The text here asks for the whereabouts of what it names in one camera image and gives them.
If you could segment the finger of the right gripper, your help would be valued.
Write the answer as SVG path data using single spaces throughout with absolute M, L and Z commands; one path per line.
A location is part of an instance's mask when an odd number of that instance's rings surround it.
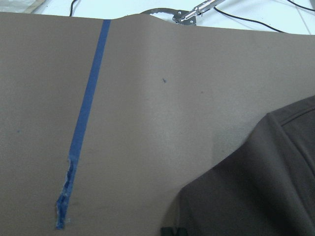
M 187 230 L 185 228 L 178 228 L 176 236 L 188 236 Z

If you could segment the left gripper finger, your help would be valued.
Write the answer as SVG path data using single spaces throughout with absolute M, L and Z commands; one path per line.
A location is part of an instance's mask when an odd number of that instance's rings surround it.
M 162 227 L 161 236 L 175 236 L 175 231 L 172 227 Z

